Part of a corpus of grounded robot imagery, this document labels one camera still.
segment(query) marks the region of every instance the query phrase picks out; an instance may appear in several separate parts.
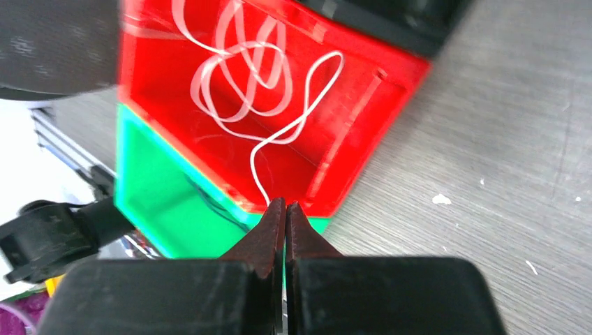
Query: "white debris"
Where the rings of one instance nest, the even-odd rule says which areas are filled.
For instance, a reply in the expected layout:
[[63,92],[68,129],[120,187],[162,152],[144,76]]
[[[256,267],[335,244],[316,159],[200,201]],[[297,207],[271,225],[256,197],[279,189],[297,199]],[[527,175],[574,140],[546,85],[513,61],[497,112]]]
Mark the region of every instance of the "white debris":
[[537,273],[537,271],[536,271],[535,267],[533,266],[533,263],[531,263],[531,262],[529,262],[529,261],[526,261],[526,265],[528,265],[529,267],[531,267],[531,269],[533,270],[533,273],[534,273],[536,276],[538,276],[538,273]]
[[438,194],[437,196],[433,197],[431,201],[434,204],[452,204],[452,201],[445,197],[442,193]]

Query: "green plastic container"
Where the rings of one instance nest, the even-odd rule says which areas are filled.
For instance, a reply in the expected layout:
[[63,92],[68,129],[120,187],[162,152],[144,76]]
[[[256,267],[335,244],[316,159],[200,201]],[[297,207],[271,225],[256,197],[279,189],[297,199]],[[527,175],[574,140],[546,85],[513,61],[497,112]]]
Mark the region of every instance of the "green plastic container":
[[[117,132],[115,204],[164,256],[217,258],[261,219],[237,206],[125,105],[119,106]],[[329,221],[310,219],[318,232]]]

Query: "white cable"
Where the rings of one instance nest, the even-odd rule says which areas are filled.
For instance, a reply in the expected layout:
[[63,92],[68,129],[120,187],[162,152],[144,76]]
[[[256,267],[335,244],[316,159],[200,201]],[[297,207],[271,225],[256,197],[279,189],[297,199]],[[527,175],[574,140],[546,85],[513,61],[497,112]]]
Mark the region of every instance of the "white cable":
[[[200,65],[198,70],[195,72],[195,75],[191,80],[191,98],[193,99],[193,102],[204,113],[211,116],[212,119],[216,122],[216,124],[218,124],[218,126],[220,126],[220,128],[222,128],[225,132],[236,137],[245,138],[247,140],[255,140],[259,142],[253,148],[253,150],[251,150],[249,163],[251,165],[251,173],[253,174],[253,179],[255,180],[255,183],[257,184],[259,191],[265,198],[265,202],[269,204],[269,196],[263,188],[263,185],[261,185],[261,182],[257,175],[257,170],[255,167],[255,155],[257,154],[257,151],[261,150],[265,145],[269,143],[289,144],[296,140],[296,138],[298,138],[298,136],[302,132],[302,129],[304,128],[306,118],[314,111],[319,102],[323,99],[323,97],[325,97],[327,92],[331,89],[331,87],[341,74],[344,65],[343,53],[339,51],[329,52],[317,59],[310,67],[308,73],[306,74],[306,81],[304,83],[304,107],[302,114],[298,118],[296,118],[287,126],[283,127],[282,129],[275,132],[269,137],[260,137],[255,135],[237,133],[226,127],[224,123],[240,121],[244,117],[246,117],[249,112],[254,112],[264,117],[273,117],[275,115],[282,113],[289,106],[290,101],[292,100],[293,81],[292,75],[290,73],[290,65],[288,63],[288,59],[286,58],[286,26],[282,22],[278,22],[277,20],[275,20],[273,17],[267,16],[267,18],[259,28],[259,31],[257,32],[256,40],[247,41],[244,29],[244,12],[242,8],[242,2],[240,0],[229,0],[228,5],[222,11],[219,18],[219,22],[216,25],[216,31],[214,36],[214,42],[216,47],[211,47],[196,40],[193,37],[193,35],[189,32],[187,25],[185,23],[184,11],[185,0],[172,0],[172,16],[173,20],[175,21],[175,24],[177,25],[177,28],[191,42],[214,53],[214,55],[212,55],[210,58],[204,61]],[[232,19],[234,19],[235,21],[237,44],[233,45],[232,47],[226,48],[225,37]],[[267,42],[267,39],[273,32],[274,28],[277,28],[277,44]],[[263,54],[265,52],[265,49],[267,48],[274,50],[276,54],[274,55],[274,61],[272,64],[271,71],[269,72],[269,77],[267,78],[267,81],[265,81],[260,76],[260,69],[262,66]],[[254,49],[252,58],[249,54],[250,49]],[[250,70],[249,78],[246,84],[246,91],[244,93],[233,80],[232,75],[230,74],[230,70],[228,69],[228,66],[225,63],[226,59],[234,57],[237,54],[242,55],[243,59],[245,60],[245,63],[247,64]],[[310,86],[313,74],[321,64],[334,57],[339,57],[339,66],[335,70],[335,73],[333,74],[329,82],[325,85],[323,90],[316,97],[314,102],[312,104],[309,104]],[[214,72],[217,66],[220,66],[220,69],[224,74],[224,78],[228,81],[232,89],[236,92],[236,94],[243,102],[238,112],[232,115],[231,117],[220,117],[218,111],[216,110],[214,101],[212,99],[212,93],[210,91],[210,82],[212,79],[212,73]],[[279,83],[279,80],[281,79],[282,75],[284,78],[284,93],[278,105],[275,108],[272,108],[268,111],[256,110],[253,104],[255,100],[257,85],[260,84],[266,89],[274,89]],[[289,135],[283,139],[278,139],[278,137],[287,133],[292,128],[295,128],[295,131],[292,133],[292,135]]]

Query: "wood grain surface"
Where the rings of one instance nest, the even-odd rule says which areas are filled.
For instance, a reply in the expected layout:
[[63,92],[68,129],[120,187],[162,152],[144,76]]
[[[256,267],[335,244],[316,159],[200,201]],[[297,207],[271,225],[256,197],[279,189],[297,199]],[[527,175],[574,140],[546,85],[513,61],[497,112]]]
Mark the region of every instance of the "wood grain surface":
[[[114,104],[57,103],[111,166]],[[592,1],[476,1],[326,237],[347,254],[466,258],[512,334],[592,334],[591,154]]]

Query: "red box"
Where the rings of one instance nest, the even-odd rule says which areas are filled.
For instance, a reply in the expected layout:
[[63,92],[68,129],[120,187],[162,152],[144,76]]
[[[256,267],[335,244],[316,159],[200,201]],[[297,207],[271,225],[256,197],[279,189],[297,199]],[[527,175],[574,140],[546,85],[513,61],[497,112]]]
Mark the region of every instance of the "red box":
[[[227,5],[228,0],[187,1],[184,12],[189,31],[200,42],[213,45],[214,30]],[[213,53],[179,32],[170,1],[130,0],[125,6],[121,101],[242,209],[264,212],[265,200],[249,165],[249,155],[258,142],[223,131],[189,94],[195,72]],[[271,198],[298,200],[307,215],[330,217],[430,64],[326,20],[293,0],[248,0],[243,7],[247,40],[255,40],[267,16],[286,25],[286,57],[294,92],[282,114],[261,117],[250,113],[237,123],[226,124],[234,131],[268,137],[289,124],[302,114],[304,78],[314,61],[334,50],[344,54],[343,71],[300,136],[289,145],[268,144],[256,156],[258,176]],[[231,24],[227,45],[237,43],[234,32]],[[272,34],[269,41],[274,43],[275,38]],[[273,58],[273,50],[266,50],[263,78],[269,75],[265,69],[271,68]],[[338,64],[332,59],[319,67],[312,80],[311,100]],[[229,59],[227,65],[237,85],[244,87],[249,68],[242,57]],[[258,87],[253,105],[258,110],[276,106],[284,84],[282,78],[274,89]],[[212,76],[212,92],[221,117],[236,113],[242,104],[219,69]]]

